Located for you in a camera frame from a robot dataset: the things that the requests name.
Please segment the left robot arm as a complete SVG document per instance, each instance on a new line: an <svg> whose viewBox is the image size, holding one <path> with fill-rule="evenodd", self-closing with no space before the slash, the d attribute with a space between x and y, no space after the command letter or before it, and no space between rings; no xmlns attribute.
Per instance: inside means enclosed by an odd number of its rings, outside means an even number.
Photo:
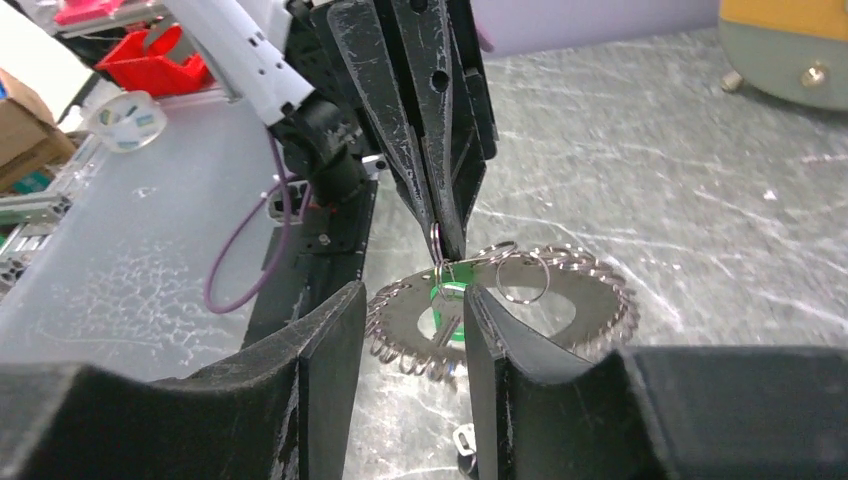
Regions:
<svg viewBox="0 0 848 480"><path fill-rule="evenodd" d="M466 255L467 224L497 151L468 1L288 1L273 41L236 1L167 9L253 107L321 203L359 191L381 153L435 262Z"/></svg>

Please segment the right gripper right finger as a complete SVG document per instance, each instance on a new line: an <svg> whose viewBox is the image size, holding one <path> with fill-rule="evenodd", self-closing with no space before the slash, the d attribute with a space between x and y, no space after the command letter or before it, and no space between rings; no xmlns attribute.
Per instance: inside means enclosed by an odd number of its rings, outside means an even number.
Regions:
<svg viewBox="0 0 848 480"><path fill-rule="evenodd" d="M464 296L483 479L843 479L847 353L636 346L597 363Z"/></svg>

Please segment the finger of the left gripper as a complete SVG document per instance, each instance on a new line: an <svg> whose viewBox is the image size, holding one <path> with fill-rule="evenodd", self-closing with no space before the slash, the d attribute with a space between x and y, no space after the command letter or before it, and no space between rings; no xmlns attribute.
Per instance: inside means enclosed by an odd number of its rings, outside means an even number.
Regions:
<svg viewBox="0 0 848 480"><path fill-rule="evenodd" d="M466 255L467 225L497 153L497 129L478 28L468 1L391 4L419 122L422 180L429 208L422 221L434 260Z"/></svg>
<svg viewBox="0 0 848 480"><path fill-rule="evenodd" d="M429 241L434 221L432 199L378 9L372 1L338 1L327 18L385 155L397 173L404 202Z"/></svg>

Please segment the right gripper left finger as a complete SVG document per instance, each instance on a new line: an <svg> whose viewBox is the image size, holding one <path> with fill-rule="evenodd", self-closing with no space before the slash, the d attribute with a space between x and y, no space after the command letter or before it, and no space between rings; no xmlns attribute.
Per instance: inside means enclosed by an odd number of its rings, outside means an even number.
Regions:
<svg viewBox="0 0 848 480"><path fill-rule="evenodd" d="M186 378L82 363L1 369L5 479L339 479L367 295L318 308Z"/></svg>

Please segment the green key tag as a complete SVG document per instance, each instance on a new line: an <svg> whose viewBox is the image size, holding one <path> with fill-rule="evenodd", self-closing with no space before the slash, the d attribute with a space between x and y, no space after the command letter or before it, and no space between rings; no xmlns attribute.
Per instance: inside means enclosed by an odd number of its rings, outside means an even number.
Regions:
<svg viewBox="0 0 848 480"><path fill-rule="evenodd" d="M431 309L434 318L438 319L432 338L436 345L448 346L452 341L464 341L464 294L473 280L473 268L468 265L442 261L434 268Z"/></svg>

